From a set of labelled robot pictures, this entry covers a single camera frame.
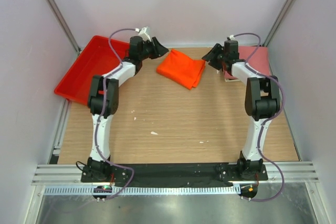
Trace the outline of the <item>orange t shirt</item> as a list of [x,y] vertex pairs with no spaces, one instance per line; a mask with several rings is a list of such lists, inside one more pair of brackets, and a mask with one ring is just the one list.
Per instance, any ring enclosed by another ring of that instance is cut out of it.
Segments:
[[172,49],[156,72],[191,90],[196,88],[205,70],[204,60],[195,60],[186,54]]

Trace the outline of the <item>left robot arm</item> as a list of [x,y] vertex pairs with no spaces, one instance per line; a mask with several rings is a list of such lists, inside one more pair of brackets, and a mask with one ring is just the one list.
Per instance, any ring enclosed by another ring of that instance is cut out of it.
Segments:
[[92,77],[88,97],[93,122],[92,149],[82,170],[82,182],[106,182],[112,176],[109,141],[111,122],[119,106],[119,88],[140,71],[144,60],[159,58],[168,51],[156,37],[133,36],[127,56],[118,58],[117,67]]

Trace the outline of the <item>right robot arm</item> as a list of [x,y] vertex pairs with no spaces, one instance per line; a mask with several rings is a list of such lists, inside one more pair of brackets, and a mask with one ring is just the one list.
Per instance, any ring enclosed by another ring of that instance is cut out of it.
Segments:
[[233,172],[233,177],[241,180],[267,180],[262,152],[272,118],[281,108],[278,79],[258,72],[247,60],[240,59],[236,40],[215,44],[202,59],[211,67],[230,73],[246,87],[245,112],[250,118],[246,142],[237,164],[223,172]]

